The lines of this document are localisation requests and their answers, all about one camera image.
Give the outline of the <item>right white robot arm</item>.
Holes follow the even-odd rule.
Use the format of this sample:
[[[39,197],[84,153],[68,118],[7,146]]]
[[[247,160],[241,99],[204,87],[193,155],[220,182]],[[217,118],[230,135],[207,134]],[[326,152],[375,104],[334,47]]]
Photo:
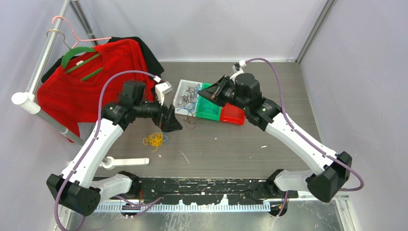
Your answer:
[[[243,109],[252,125],[279,139],[307,164],[306,171],[275,171],[267,184],[270,196],[278,198],[285,191],[306,191],[328,203],[348,181],[351,155],[345,151],[337,153],[311,137],[277,103],[262,95],[252,74],[223,76],[198,94],[217,106],[229,103]]]

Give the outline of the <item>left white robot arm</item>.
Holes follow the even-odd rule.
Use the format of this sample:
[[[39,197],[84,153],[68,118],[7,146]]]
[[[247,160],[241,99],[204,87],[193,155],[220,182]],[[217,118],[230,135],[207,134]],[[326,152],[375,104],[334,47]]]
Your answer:
[[[104,200],[117,195],[133,199],[140,194],[141,183],[135,174],[120,171],[103,180],[93,178],[99,166],[114,168],[106,154],[135,119],[150,118],[162,132],[182,130],[174,105],[164,103],[165,94],[172,90],[171,84],[158,83],[154,87],[158,99],[153,102],[144,99],[146,89],[144,82],[126,81],[119,101],[102,108],[101,118],[74,160],[60,175],[48,177],[46,184],[58,204],[87,217]]]

